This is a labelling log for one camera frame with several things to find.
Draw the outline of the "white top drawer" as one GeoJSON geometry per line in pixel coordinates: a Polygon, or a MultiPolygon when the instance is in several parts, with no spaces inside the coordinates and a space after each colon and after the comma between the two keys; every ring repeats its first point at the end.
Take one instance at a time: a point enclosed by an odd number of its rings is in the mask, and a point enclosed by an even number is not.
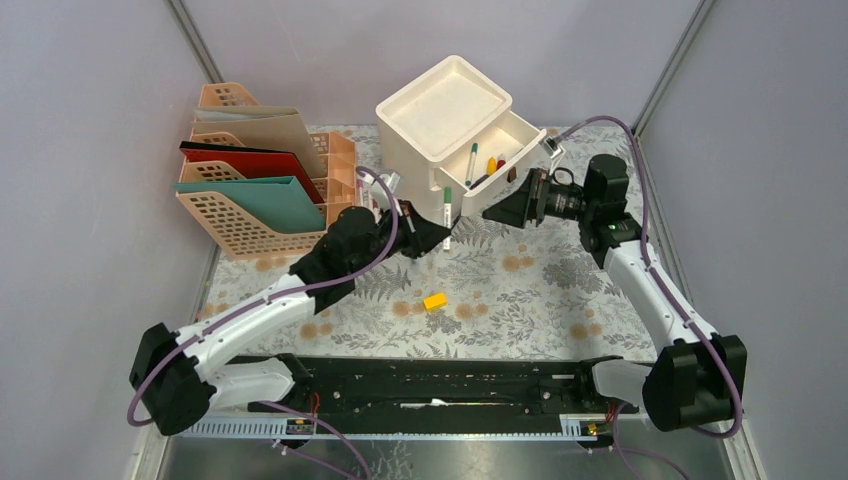
{"type": "Polygon", "coordinates": [[[519,184],[547,131],[508,111],[447,157],[435,171],[452,191],[453,211],[475,215],[519,184]]]}

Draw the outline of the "green capped white marker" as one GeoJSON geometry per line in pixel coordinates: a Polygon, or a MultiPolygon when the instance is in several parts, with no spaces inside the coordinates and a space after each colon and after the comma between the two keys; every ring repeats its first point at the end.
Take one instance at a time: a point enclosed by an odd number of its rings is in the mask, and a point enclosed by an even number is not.
{"type": "Polygon", "coordinates": [[[443,189],[443,223],[448,229],[448,235],[442,241],[442,250],[449,252],[451,249],[451,230],[453,227],[452,189],[450,187],[443,189]]]}

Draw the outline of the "teal folder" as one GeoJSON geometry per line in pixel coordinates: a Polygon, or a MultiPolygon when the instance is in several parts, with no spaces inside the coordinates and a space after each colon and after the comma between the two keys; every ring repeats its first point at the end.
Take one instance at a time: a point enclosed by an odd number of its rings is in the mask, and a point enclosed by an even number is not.
{"type": "Polygon", "coordinates": [[[278,233],[296,234],[325,229],[324,216],[300,182],[292,176],[182,182],[173,187],[180,194],[207,191],[223,194],[278,233]]]}

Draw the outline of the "white three-drawer cabinet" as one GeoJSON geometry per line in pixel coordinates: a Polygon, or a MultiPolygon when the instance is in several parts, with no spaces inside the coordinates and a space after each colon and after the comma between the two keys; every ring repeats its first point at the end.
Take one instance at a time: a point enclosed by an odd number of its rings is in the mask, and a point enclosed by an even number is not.
{"type": "Polygon", "coordinates": [[[450,55],[376,107],[382,164],[401,177],[396,194],[441,219],[436,170],[512,106],[512,96],[459,55],[450,55]]]}

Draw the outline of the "red ring binder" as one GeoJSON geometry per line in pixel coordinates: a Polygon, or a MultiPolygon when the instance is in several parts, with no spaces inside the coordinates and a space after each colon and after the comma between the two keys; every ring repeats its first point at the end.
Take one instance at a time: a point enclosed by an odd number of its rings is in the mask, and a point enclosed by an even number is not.
{"type": "Polygon", "coordinates": [[[234,173],[243,179],[270,177],[295,177],[315,204],[324,202],[319,189],[294,153],[183,141],[179,150],[190,167],[196,167],[194,176],[203,182],[236,180],[234,173]]]}

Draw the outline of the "beige notebook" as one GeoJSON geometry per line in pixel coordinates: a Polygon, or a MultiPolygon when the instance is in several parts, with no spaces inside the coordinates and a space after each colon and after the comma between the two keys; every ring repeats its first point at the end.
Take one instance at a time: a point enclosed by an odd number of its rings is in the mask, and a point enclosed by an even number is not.
{"type": "Polygon", "coordinates": [[[327,176],[297,109],[275,106],[207,106],[194,110],[193,130],[198,134],[226,132],[246,147],[290,152],[310,178],[327,176]]]}

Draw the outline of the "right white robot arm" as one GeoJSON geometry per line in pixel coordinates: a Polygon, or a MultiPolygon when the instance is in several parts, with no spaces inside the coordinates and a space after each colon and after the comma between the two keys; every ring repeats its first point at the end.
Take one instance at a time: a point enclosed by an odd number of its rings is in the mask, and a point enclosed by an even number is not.
{"type": "Polygon", "coordinates": [[[530,169],[482,216],[517,228],[547,217],[575,221],[584,250],[648,330],[658,352],[653,365],[613,357],[586,362],[585,377],[573,386],[579,407],[597,412],[615,399],[644,411],[660,431],[691,428],[730,438],[744,418],[747,349],[738,336],[720,335],[683,298],[657,260],[646,227],[627,210],[628,187],[625,161],[597,155],[582,184],[530,169]]]}

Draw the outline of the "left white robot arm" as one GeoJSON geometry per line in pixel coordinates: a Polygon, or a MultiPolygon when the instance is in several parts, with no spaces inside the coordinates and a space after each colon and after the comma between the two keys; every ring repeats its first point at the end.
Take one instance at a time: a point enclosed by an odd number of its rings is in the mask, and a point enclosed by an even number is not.
{"type": "Polygon", "coordinates": [[[430,221],[400,200],[379,217],[349,207],[287,273],[209,320],[170,330],[157,323],[141,336],[129,373],[128,424],[181,433],[217,407],[276,401],[296,411],[310,385],[282,360],[234,363],[264,335],[315,316],[352,293],[358,278],[399,253],[420,258],[441,246],[453,219],[430,221]]]}

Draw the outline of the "floral table mat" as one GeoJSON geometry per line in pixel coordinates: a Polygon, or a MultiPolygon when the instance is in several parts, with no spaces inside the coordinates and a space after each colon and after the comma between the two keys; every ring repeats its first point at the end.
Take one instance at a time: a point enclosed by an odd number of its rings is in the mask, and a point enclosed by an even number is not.
{"type": "Polygon", "coordinates": [[[513,229],[478,217],[454,228],[449,252],[395,256],[327,310],[250,344],[257,355],[650,361],[632,305],[579,242],[575,224],[513,229]],[[427,312],[423,300],[445,293],[427,312]]]}

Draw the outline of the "yellow eraser block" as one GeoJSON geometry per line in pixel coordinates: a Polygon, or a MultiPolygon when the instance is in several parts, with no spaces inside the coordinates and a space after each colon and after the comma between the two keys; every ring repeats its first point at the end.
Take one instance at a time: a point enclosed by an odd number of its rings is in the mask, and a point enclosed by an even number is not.
{"type": "Polygon", "coordinates": [[[428,296],[423,300],[423,306],[424,306],[424,308],[427,312],[442,309],[442,308],[446,307],[447,304],[448,304],[448,297],[445,293],[437,293],[437,294],[428,296]]]}

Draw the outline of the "peach plastic file organizer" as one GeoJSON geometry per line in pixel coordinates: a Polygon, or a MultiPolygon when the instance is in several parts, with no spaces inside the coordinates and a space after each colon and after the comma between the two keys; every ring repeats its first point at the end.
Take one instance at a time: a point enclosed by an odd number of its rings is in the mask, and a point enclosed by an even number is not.
{"type": "Polygon", "coordinates": [[[179,150],[175,196],[232,259],[304,253],[359,202],[352,140],[310,133],[238,83],[203,86],[179,150]]]}

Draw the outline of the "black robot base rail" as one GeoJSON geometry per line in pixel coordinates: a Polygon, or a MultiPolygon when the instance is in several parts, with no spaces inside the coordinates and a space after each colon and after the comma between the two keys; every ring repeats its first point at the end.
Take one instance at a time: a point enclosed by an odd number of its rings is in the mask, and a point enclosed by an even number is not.
{"type": "Polygon", "coordinates": [[[281,405],[344,434],[555,434],[563,415],[604,421],[619,404],[585,361],[279,358],[295,380],[281,405]]]}

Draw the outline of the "aluminium corner frame post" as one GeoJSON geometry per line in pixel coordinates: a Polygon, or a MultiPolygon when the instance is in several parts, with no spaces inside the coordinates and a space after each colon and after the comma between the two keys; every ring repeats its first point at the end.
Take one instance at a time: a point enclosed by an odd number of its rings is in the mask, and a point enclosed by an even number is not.
{"type": "Polygon", "coordinates": [[[183,0],[165,0],[164,3],[171,12],[207,82],[223,83],[224,77],[185,2],[183,0]]]}

